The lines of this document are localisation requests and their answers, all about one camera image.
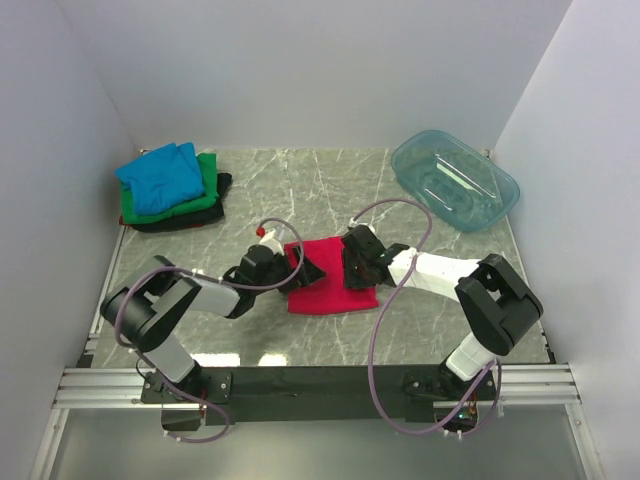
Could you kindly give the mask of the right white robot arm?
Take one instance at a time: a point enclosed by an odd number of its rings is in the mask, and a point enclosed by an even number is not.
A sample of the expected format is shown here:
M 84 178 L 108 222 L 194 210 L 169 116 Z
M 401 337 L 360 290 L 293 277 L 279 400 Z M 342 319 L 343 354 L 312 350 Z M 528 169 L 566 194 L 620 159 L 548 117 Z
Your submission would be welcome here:
M 385 247 L 371 228 L 351 227 L 341 237 L 345 284 L 407 287 L 457 301 L 470 333 L 438 366 L 434 386 L 460 399 L 491 361 L 508 355 L 543 314 L 543 306 L 502 256 L 455 259 L 394 243 Z

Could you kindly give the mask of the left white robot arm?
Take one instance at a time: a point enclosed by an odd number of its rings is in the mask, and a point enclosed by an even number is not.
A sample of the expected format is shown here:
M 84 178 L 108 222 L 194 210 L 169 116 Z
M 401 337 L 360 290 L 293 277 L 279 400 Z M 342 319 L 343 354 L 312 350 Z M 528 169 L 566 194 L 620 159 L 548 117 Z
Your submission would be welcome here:
M 188 310 L 235 319 L 264 292 L 288 294 L 324 280 L 327 273 L 302 251 L 295 246 L 289 258 L 280 247 L 253 245 L 220 280 L 156 255 L 106 295 L 100 314 L 120 343 L 141 352 L 164 375 L 164 389 L 173 399 L 203 398 L 211 389 L 200 364 L 174 335 L 180 320 Z

